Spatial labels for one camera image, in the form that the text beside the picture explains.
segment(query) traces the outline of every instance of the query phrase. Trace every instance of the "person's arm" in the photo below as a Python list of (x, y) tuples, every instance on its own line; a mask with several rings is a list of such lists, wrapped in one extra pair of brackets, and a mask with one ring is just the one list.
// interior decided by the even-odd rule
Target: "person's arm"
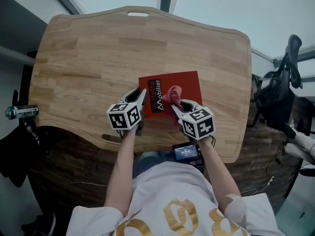
[(226, 207), (233, 201), (226, 195), (235, 194), (241, 197), (241, 193), (230, 172), (212, 147), (210, 138), (198, 141), (198, 145), (207, 167), (213, 192), (219, 203), (219, 209), (224, 214)]
[(138, 125), (124, 133), (114, 170), (109, 179), (105, 207), (113, 207), (126, 215), (132, 198), (132, 166), (134, 141)]

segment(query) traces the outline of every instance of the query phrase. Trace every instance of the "pink cloth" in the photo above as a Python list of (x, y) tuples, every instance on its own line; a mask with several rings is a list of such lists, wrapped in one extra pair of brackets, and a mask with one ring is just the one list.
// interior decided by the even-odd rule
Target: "pink cloth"
[(172, 86), (162, 97), (165, 112), (172, 117), (174, 124), (176, 125), (178, 125), (178, 121), (173, 114), (171, 104), (174, 104), (183, 110), (183, 107), (181, 106), (181, 94), (182, 88), (180, 86)]

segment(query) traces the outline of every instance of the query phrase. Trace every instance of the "black chair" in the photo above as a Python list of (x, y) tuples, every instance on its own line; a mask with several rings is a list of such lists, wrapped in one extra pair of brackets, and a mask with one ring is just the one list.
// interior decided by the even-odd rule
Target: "black chair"
[(296, 89), (303, 87), (297, 68), (297, 56), (301, 45), (301, 39), (297, 35), (291, 35), (278, 70), (270, 71), (264, 77), (255, 80), (257, 92), (254, 94), (254, 101), (257, 113), (249, 127), (254, 127), (259, 116), (262, 115), (268, 127), (282, 131), (289, 138), (294, 139), (295, 132), (288, 125), (294, 101), (290, 83)]

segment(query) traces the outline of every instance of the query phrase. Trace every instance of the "blue jeans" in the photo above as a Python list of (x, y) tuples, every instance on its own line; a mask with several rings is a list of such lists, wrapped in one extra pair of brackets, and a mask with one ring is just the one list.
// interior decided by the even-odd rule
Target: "blue jeans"
[(175, 162), (174, 153), (166, 151), (144, 152), (134, 165), (132, 178), (136, 178), (141, 173), (163, 162)]

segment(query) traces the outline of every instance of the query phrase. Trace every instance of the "hand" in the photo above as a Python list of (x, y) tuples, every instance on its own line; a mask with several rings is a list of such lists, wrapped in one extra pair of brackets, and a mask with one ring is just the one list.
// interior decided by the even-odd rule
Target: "hand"
[(130, 136), (136, 136), (136, 131), (137, 131), (137, 128), (138, 128), (138, 124), (136, 124), (132, 129), (130, 130), (125, 130), (124, 131), (124, 138), (126, 137), (130, 137)]
[(212, 139), (210, 137), (206, 137), (206, 138), (203, 138), (203, 139), (197, 141), (200, 148), (201, 147), (213, 148), (211, 142), (212, 142)]

